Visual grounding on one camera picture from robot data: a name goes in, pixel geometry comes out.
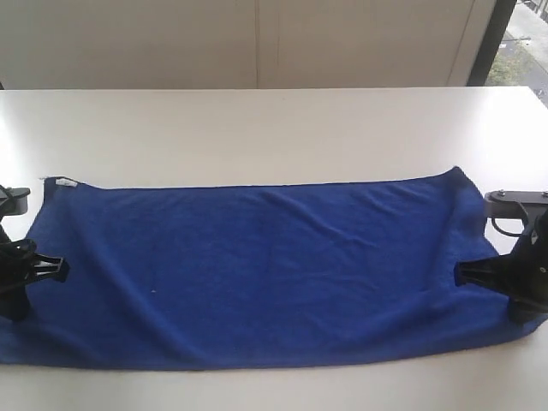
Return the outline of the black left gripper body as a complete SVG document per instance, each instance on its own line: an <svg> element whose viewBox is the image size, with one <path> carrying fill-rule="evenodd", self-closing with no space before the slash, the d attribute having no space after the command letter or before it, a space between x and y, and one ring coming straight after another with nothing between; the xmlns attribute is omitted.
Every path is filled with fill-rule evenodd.
<svg viewBox="0 0 548 411"><path fill-rule="evenodd" d="M11 241L1 228L1 293L22 288L31 282L37 245L33 240Z"/></svg>

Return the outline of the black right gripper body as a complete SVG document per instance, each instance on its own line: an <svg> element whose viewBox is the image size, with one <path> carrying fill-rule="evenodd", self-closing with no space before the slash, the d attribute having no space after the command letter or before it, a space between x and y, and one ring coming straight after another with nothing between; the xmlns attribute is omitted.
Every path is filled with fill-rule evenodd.
<svg viewBox="0 0 548 411"><path fill-rule="evenodd" d="M509 254L510 311L547 310L547 211L528 217L520 236L496 230L517 241Z"/></svg>

